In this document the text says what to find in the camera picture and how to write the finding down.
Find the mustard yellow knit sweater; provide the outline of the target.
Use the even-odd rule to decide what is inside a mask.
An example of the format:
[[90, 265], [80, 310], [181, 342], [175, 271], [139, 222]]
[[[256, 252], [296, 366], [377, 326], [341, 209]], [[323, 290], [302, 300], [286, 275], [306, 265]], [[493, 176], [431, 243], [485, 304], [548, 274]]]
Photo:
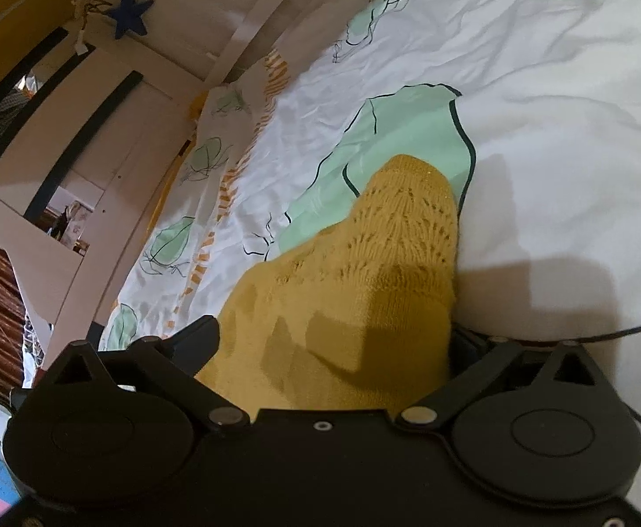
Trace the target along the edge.
[[240, 277], [198, 380], [250, 414], [400, 413], [448, 379], [457, 238], [446, 178], [392, 158], [347, 218]]

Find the white leaf-print duvet cover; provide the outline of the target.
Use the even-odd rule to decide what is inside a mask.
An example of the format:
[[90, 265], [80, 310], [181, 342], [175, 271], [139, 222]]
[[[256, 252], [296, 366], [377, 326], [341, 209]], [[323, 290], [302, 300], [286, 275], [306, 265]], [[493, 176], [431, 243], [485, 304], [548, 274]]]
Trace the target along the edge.
[[641, 427], [641, 0], [367, 0], [324, 50], [319, 25], [211, 90], [101, 349], [218, 314], [406, 152], [459, 206], [457, 325], [581, 341]]

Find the dark blue star decoration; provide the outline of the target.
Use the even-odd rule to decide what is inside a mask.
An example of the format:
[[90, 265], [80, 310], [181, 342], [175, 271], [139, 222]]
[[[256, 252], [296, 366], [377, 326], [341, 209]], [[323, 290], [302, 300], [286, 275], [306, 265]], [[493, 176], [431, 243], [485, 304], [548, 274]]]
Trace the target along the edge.
[[105, 12], [106, 17], [113, 19], [116, 23], [114, 38], [121, 40], [128, 32], [141, 37], [146, 36], [148, 28], [144, 23], [143, 15], [154, 3], [153, 0], [120, 0], [118, 6], [108, 8]]

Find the light wooden bed frame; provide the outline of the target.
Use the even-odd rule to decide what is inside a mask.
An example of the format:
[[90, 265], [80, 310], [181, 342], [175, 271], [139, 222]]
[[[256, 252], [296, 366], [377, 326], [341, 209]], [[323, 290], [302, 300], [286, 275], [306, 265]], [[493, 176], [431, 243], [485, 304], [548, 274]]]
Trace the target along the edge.
[[120, 0], [0, 0], [0, 94], [45, 81], [0, 139], [0, 248], [47, 357], [106, 317], [190, 102], [310, 14], [327, 42], [366, 0], [153, 1], [148, 34], [116, 40]]

